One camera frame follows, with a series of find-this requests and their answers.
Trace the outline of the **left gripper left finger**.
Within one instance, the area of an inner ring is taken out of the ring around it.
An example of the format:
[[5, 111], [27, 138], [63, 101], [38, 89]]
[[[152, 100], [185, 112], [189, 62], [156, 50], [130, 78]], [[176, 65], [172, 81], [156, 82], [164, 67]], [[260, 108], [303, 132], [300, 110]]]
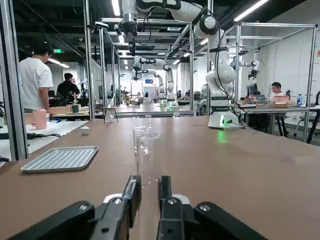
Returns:
[[95, 207], [75, 202], [31, 227], [12, 240], [127, 240], [141, 202], [141, 176], [131, 175], [123, 193]]

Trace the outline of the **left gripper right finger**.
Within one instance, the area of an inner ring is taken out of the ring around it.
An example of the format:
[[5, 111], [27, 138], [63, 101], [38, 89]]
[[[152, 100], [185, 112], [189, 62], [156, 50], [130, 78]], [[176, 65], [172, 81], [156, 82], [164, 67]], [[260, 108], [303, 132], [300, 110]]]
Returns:
[[204, 201], [195, 207], [174, 197], [171, 177], [161, 176], [158, 184], [160, 220], [158, 240], [264, 240], [218, 205]]

